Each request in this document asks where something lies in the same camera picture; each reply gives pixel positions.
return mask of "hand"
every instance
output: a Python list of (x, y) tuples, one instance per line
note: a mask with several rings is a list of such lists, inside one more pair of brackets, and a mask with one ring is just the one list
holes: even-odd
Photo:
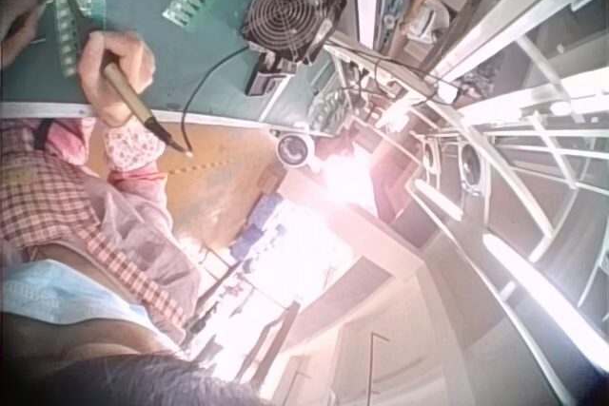
[(83, 92), (106, 125), (123, 126), (131, 117), (131, 110), (101, 73), (105, 52), (118, 56), (119, 67), (138, 94), (152, 84), (154, 55), (133, 31), (93, 32), (88, 38), (78, 65)]
[(0, 0), (2, 68), (7, 67), (34, 38), (45, 6), (40, 5), (39, 0)]

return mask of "face mask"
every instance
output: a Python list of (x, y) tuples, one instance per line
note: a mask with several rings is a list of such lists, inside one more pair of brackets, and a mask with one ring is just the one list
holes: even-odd
[(146, 309), (129, 304), (95, 280), (59, 261), (34, 261), (2, 271), (2, 311), (57, 325), (90, 319), (137, 323), (176, 350), (150, 321)]

